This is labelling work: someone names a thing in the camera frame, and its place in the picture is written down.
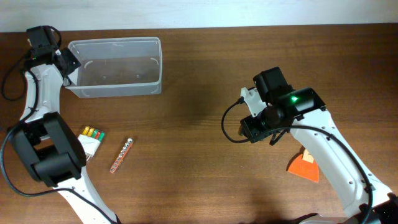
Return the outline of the orange scraper wooden handle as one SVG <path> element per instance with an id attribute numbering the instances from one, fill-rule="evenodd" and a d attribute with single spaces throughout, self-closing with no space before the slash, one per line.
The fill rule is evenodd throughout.
<path id="1" fill-rule="evenodd" d="M 287 172 L 314 183 L 319 182 L 320 171 L 318 164 L 309 151 L 301 146 L 300 152 L 290 160 L 287 165 Z"/>

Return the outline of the clear plastic container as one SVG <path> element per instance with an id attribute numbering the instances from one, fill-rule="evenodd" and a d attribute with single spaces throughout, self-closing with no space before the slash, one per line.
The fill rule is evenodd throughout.
<path id="1" fill-rule="evenodd" d="M 162 92 L 162 46 L 157 37 L 74 40 L 81 66 L 67 88 L 80 98 L 156 95 Z"/>

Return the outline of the orange socket bit rail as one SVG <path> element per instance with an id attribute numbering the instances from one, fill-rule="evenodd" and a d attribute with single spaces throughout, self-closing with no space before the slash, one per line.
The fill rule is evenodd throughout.
<path id="1" fill-rule="evenodd" d="M 127 141 L 124 143 L 124 146 L 122 147 L 120 153 L 118 154 L 118 156 L 115 158 L 112 166 L 110 167 L 109 171 L 111 174 L 114 174 L 118 168 L 120 167 L 120 165 L 122 164 L 125 156 L 127 155 L 127 153 L 129 152 L 130 148 L 132 148 L 132 145 L 134 144 L 134 140 L 133 138 L 128 138 Z"/>

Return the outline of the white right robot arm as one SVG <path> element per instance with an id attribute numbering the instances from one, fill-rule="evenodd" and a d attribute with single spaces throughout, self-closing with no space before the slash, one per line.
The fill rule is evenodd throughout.
<path id="1" fill-rule="evenodd" d="M 241 135 L 255 143 L 276 144 L 290 133 L 312 155 L 338 194 L 349 223 L 397 223 L 397 195 L 361 161 L 313 88 L 295 90 L 279 67 L 242 88 L 240 103 L 251 114 L 241 120 Z"/>

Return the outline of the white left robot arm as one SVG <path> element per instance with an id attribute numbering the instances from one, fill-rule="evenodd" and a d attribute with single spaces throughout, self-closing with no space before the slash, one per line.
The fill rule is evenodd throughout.
<path id="1" fill-rule="evenodd" d="M 27 82 L 25 109 L 6 135 L 29 175 L 43 182 L 43 196 L 60 194 L 83 223 L 119 223 L 97 193 L 86 171 L 86 153 L 60 116 L 60 90 L 80 66 L 52 26 L 27 30 L 30 49 L 21 70 Z"/>

